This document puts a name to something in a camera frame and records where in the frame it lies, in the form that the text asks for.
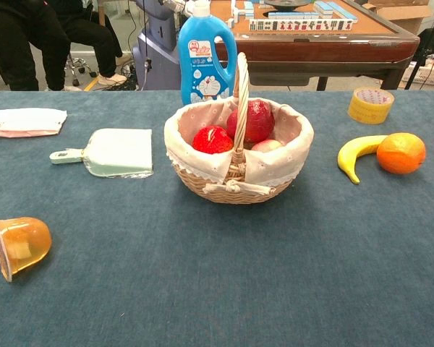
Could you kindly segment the row of mahjong tiles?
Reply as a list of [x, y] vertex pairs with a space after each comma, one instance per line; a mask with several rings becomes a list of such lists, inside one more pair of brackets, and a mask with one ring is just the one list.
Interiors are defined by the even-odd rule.
[[250, 20], [249, 31], [348, 31], [354, 24], [348, 19]]

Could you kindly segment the orange fruit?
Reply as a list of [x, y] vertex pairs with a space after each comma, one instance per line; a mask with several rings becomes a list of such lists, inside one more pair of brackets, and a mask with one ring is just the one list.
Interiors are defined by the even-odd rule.
[[380, 167], [392, 174], [413, 173], [425, 158], [425, 143], [417, 135], [406, 132], [388, 135], [377, 150]]

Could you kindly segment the blue detergent bottle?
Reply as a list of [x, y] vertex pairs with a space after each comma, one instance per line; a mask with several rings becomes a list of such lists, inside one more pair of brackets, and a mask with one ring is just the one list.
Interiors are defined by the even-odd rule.
[[[237, 67], [237, 45], [225, 22], [210, 13], [209, 0], [190, 1], [191, 16], [179, 31], [178, 52], [181, 96], [185, 105], [227, 98], [233, 94]], [[215, 39], [227, 52], [222, 67]]]

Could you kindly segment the yellow banana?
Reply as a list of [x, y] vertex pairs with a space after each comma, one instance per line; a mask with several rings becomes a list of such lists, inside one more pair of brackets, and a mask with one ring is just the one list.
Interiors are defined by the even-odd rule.
[[337, 156], [338, 167], [349, 177], [353, 184], [359, 184], [359, 177], [355, 173], [355, 164], [363, 155], [374, 154], [387, 135], [372, 135], [357, 137], [345, 143]]

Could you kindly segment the yellow tape roll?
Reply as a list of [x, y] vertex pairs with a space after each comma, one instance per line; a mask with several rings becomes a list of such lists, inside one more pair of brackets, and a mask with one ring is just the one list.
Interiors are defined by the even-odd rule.
[[352, 93], [348, 114], [363, 124], [382, 124], [395, 101], [393, 94], [386, 90], [371, 87], [359, 87]]

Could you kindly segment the wooden mahjong table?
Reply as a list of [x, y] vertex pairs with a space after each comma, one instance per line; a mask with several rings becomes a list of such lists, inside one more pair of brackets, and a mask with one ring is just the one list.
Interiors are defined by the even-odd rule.
[[318, 77], [372, 77], [395, 90], [420, 39], [352, 0], [333, 0], [358, 21], [345, 31], [251, 30], [241, 19], [232, 27], [237, 48], [247, 56], [250, 82], [257, 86], [307, 85]]

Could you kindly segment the cardboard box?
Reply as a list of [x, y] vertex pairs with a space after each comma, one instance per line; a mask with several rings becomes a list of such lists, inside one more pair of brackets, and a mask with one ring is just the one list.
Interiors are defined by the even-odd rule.
[[430, 0], [356, 0], [359, 1], [364, 1], [364, 8], [415, 35], [422, 21], [432, 14]]

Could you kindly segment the black tripod leg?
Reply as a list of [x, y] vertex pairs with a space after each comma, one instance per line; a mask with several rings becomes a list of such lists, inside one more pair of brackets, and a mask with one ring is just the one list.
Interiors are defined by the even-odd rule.
[[407, 83], [405, 85], [405, 88], [404, 88], [405, 90], [409, 90], [410, 89], [410, 87], [411, 87], [411, 85], [413, 83], [414, 77], [416, 76], [416, 74], [418, 72], [418, 69], [422, 66], [422, 63], [427, 58], [427, 55], [428, 55], [428, 46], [430, 45], [430, 42], [433, 39], [433, 36], [434, 36], [434, 25], [433, 25], [433, 27], [432, 27], [432, 29], [430, 31], [430, 34], [429, 34], [428, 38], [423, 41], [424, 44], [423, 44], [422, 48], [420, 49], [420, 52], [416, 55], [416, 57], [417, 57], [417, 63], [415, 64], [415, 66], [414, 66], [414, 68], [412, 70], [412, 73], [409, 76], [409, 79], [408, 79], [408, 81], [407, 81]]

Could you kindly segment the light green dustpan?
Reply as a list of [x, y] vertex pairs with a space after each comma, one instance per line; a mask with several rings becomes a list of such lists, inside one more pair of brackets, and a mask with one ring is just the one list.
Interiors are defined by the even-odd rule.
[[49, 155], [53, 164], [82, 162], [94, 176], [141, 179], [153, 174], [151, 129], [98, 129], [83, 149]]

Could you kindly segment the white folded cloth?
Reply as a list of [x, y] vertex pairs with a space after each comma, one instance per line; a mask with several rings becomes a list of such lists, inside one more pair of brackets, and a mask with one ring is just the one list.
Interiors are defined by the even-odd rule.
[[57, 135], [67, 112], [53, 108], [12, 108], [0, 110], [0, 137]]

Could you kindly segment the office chair wheeled base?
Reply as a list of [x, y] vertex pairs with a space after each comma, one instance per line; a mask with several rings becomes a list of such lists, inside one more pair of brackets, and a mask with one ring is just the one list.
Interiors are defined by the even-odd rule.
[[90, 77], [95, 78], [98, 76], [97, 72], [93, 71], [90, 66], [86, 63], [86, 60], [81, 58], [75, 58], [71, 53], [67, 56], [67, 62], [65, 69], [69, 70], [72, 74], [72, 85], [74, 87], [79, 87], [80, 82], [77, 78], [77, 73], [84, 74], [88, 73]]

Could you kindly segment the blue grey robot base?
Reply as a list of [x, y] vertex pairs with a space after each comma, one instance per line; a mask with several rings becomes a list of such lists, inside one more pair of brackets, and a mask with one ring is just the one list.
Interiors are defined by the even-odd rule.
[[133, 0], [143, 11], [145, 26], [133, 48], [140, 90], [178, 90], [181, 75], [177, 30], [188, 16], [187, 0]]

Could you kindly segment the orange jelly cup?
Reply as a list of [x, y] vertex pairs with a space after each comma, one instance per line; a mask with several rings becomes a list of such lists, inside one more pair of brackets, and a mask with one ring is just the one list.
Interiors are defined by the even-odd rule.
[[0, 220], [0, 269], [5, 280], [11, 283], [19, 271], [40, 262], [51, 245], [50, 229], [38, 218]]

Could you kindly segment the wicker basket with cloth liner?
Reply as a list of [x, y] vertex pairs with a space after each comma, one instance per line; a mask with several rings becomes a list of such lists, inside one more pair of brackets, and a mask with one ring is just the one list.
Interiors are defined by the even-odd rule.
[[[269, 100], [275, 125], [270, 136], [282, 146], [268, 153], [244, 146], [249, 96], [249, 72], [244, 53], [237, 57], [231, 97], [179, 108], [164, 125], [166, 154], [185, 186], [212, 202], [252, 204], [284, 191], [302, 170], [314, 138], [309, 120], [286, 104]], [[207, 125], [224, 126], [237, 111], [237, 131], [230, 151], [207, 154], [195, 150], [192, 140]]]

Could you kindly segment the red strawberry toy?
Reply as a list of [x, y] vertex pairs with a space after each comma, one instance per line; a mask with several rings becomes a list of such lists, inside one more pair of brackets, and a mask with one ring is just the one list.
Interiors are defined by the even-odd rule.
[[224, 153], [234, 147], [233, 139], [220, 126], [210, 125], [200, 129], [193, 138], [192, 147], [207, 154]]

